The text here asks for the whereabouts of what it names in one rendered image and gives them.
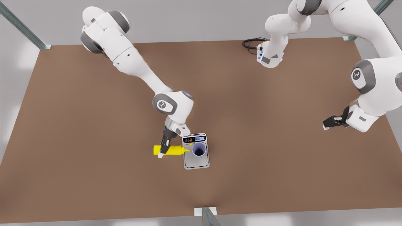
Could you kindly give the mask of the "yellow sauce bottle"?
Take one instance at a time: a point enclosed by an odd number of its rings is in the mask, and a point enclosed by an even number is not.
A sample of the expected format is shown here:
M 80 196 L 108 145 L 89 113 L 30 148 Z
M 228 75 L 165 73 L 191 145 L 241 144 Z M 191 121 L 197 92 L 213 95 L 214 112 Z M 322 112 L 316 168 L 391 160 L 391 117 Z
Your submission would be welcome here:
M 153 154 L 154 155 L 160 155 L 160 149 L 161 149 L 161 145 L 154 145 L 153 148 Z M 163 155 L 183 155 L 185 152 L 190 151 L 191 149 L 186 149 L 183 146 L 170 146 L 169 149 L 167 150 L 166 153 L 164 153 Z

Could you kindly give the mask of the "pale purple cup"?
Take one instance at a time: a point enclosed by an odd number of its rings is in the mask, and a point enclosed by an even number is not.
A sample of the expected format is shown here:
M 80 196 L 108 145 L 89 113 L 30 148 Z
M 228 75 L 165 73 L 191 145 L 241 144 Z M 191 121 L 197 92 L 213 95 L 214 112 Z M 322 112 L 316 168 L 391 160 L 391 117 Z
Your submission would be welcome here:
M 194 144 L 192 145 L 191 151 L 192 151 L 192 154 L 193 154 L 195 157 L 201 158 L 201 157 L 203 157 L 203 156 L 206 154 L 206 152 L 207 152 L 207 146 L 206 146 L 205 143 L 194 143 Z

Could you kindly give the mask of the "silver digital kitchen scale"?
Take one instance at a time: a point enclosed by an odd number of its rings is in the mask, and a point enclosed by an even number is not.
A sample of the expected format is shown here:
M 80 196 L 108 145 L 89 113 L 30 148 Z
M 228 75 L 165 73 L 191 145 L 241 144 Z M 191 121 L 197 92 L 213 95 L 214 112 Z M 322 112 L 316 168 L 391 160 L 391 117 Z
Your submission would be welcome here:
M 189 136 L 182 138 L 182 146 L 185 147 L 186 149 L 192 149 L 192 145 L 194 143 L 205 143 L 207 146 L 206 134 L 205 133 L 191 134 Z M 184 158 L 184 167 L 187 170 L 207 168 L 210 166 L 208 147 L 206 154 L 201 158 L 195 157 L 192 154 L 191 150 L 185 152 L 183 158 Z

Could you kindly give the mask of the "silver frame post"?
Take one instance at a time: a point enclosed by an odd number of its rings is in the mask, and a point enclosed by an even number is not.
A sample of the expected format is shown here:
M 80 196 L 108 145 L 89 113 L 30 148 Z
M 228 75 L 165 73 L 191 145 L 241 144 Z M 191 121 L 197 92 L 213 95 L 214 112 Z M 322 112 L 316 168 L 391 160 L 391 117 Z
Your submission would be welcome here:
M 52 45 L 45 44 L 32 32 L 4 3 L 0 1 L 0 14 L 20 31 L 39 50 L 50 50 Z
M 202 217 L 202 226 L 221 226 L 217 220 L 216 207 L 198 207 L 194 208 L 194 216 Z
M 377 52 L 386 45 L 393 45 L 397 41 L 393 33 L 380 15 L 389 6 L 396 6 L 400 9 L 401 4 L 393 4 L 394 0 L 380 0 L 372 8 L 370 2 L 373 0 L 347 0 L 340 10 L 334 10 L 331 14 L 333 26 L 338 32 L 343 33 L 344 41 L 354 41 L 362 38 L 371 43 Z

